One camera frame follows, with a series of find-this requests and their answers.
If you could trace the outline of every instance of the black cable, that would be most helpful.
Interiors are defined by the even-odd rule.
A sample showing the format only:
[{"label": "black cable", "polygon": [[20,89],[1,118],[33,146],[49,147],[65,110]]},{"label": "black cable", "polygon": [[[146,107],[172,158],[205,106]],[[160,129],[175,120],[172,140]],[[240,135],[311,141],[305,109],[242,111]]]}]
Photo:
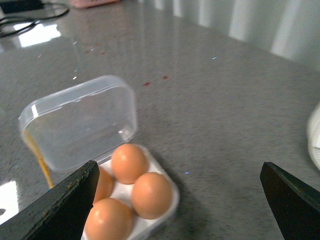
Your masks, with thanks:
[{"label": "black cable", "polygon": [[[44,7],[45,6],[60,6],[60,7],[65,8],[65,11],[63,11],[61,14],[49,16],[49,17],[34,17],[34,18],[33,17],[26,17],[26,16],[6,16],[6,17],[3,17],[0,19],[0,38],[25,33],[27,31],[33,29],[41,21],[61,18],[70,12],[70,8],[64,3],[45,2],[42,4],[42,6],[44,6]],[[15,31],[10,31],[10,32],[3,31],[3,27],[5,27],[7,25],[15,25],[15,24],[28,24],[28,25],[22,27],[21,29],[15,30]]]}]

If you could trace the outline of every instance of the hinged lid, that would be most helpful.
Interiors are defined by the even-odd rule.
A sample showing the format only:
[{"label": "hinged lid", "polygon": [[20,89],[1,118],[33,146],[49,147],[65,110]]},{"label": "hinged lid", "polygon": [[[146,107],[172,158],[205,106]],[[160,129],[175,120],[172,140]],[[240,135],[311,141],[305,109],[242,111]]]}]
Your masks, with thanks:
[{"label": "hinged lid", "polygon": [[102,163],[137,131],[134,92],[117,76],[101,76],[33,101],[22,111],[19,129],[55,172],[89,160]]}]

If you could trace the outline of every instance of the white object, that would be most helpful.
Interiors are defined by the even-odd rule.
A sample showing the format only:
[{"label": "white object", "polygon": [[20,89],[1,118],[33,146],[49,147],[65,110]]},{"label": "white object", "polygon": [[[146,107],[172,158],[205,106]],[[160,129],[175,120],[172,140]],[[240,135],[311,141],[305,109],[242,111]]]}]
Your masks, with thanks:
[{"label": "white object", "polygon": [[[171,188],[172,188],[172,202],[170,205],[170,208],[168,211],[162,215],[161,217],[158,217],[156,219],[144,219],[139,217],[138,215],[134,214],[134,226],[133,230],[130,234],[130,236],[127,238],[127,240],[146,240],[150,237],[152,233],[157,231],[158,229],[169,225],[175,218],[175,213],[177,211],[177,207],[179,204],[179,190],[176,186],[176,184],[170,179],[168,174],[163,170],[163,168],[160,166],[160,164],[157,162],[157,160],[151,155],[151,153],[148,151],[147,148],[144,146],[138,145],[142,150],[146,157],[146,159],[150,163],[150,167],[148,172],[156,172],[159,174],[162,174],[168,179]],[[108,171],[110,175],[113,176],[112,170],[111,170],[111,161],[107,161],[100,165],[104,169]],[[110,196],[110,198],[115,198],[123,201],[125,204],[127,204],[132,209],[131,204],[131,195],[132,195],[132,189],[134,187],[133,184],[126,185],[122,184],[118,181],[114,181],[114,189]],[[84,233],[81,240],[89,240],[86,237],[86,234]]]},{"label": "white object", "polygon": [[309,154],[316,167],[320,170],[320,103],[309,118],[306,134]]}]

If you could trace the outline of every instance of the plastic egg box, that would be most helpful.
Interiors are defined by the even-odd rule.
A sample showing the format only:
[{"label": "plastic egg box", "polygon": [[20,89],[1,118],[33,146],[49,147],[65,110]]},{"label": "plastic egg box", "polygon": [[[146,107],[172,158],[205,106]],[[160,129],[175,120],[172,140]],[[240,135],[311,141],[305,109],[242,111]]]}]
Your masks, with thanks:
[{"label": "plastic egg box", "polygon": [[[96,161],[112,176],[110,159],[115,149],[128,143],[137,131],[137,111],[133,90],[119,77],[101,76],[31,102],[22,111],[19,129],[23,141],[41,153],[53,172],[70,172],[87,161]],[[179,204],[175,183],[143,146],[150,163],[149,172],[163,174],[172,186],[169,210],[157,219],[134,215],[129,240],[147,239],[169,224]],[[111,198],[131,207],[133,184],[114,181]]]}]

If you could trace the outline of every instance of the countertop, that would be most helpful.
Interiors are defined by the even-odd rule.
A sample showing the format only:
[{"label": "countertop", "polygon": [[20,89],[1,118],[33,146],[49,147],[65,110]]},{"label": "countertop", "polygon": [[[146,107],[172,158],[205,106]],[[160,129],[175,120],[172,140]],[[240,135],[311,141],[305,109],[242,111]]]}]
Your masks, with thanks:
[{"label": "countertop", "polygon": [[19,211],[48,190],[20,113],[110,74],[136,94],[132,142],[180,191],[175,221],[150,239],[282,239],[259,178],[264,162],[320,190],[306,137],[320,73],[305,66],[132,0],[72,8],[0,46],[0,186],[15,182]]}]

